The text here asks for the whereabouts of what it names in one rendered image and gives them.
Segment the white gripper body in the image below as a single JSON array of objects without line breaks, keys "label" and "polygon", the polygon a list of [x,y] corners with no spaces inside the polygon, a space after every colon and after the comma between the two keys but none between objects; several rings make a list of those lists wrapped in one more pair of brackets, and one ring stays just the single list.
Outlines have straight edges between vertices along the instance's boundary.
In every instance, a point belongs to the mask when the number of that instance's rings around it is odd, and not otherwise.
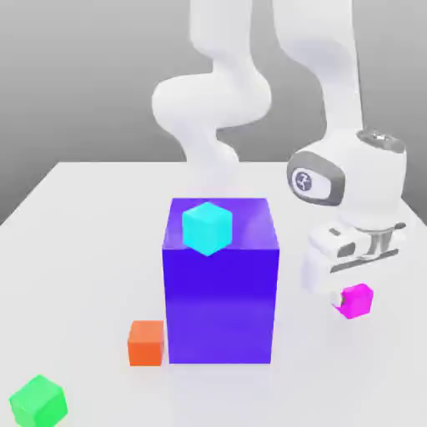
[{"label": "white gripper body", "polygon": [[311,294],[328,294],[355,284],[365,283],[370,276],[387,274],[401,251],[392,249],[376,259],[332,260],[309,248],[301,269],[301,285]]}]

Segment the small magenta cube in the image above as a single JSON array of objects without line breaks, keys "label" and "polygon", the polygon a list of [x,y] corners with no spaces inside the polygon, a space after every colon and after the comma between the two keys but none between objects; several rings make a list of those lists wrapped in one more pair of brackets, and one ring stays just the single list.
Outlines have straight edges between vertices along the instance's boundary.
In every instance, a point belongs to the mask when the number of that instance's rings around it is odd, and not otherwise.
[{"label": "small magenta cube", "polygon": [[335,308],[346,318],[355,319],[368,314],[374,291],[366,284],[356,284],[341,291],[341,304]]}]

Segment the small cyan cube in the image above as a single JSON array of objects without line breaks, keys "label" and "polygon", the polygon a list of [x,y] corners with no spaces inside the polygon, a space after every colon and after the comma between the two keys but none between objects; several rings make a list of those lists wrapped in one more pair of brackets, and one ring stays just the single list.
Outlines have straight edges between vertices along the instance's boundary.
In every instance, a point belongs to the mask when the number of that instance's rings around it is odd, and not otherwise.
[{"label": "small cyan cube", "polygon": [[233,241],[233,214],[205,202],[182,214],[183,244],[204,256],[210,256]]}]

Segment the small orange cube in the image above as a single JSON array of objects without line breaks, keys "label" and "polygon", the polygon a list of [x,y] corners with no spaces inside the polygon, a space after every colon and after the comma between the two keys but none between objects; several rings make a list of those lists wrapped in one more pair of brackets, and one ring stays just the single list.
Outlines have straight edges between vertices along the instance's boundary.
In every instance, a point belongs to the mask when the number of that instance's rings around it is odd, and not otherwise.
[{"label": "small orange cube", "polygon": [[130,365],[160,366],[163,362],[163,351],[163,321],[134,320],[128,335]]}]

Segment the small green cube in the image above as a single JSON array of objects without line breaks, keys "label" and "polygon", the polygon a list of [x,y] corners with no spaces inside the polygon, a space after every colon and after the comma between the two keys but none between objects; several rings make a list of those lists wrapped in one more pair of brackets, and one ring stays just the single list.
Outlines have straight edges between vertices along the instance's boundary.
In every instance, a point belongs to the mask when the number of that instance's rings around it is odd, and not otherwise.
[{"label": "small green cube", "polygon": [[19,427],[55,427],[68,414],[63,388],[40,374],[15,392],[9,403]]}]

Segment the large purple box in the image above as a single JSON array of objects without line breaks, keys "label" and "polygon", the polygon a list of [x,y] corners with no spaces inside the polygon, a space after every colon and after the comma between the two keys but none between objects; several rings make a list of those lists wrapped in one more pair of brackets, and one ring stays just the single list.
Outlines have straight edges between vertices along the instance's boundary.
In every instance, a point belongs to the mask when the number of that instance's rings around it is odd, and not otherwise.
[{"label": "large purple box", "polygon": [[271,360],[279,242],[264,198],[213,198],[233,215],[233,241],[206,256],[183,242],[183,213],[201,198],[173,198],[162,258],[172,364]]}]

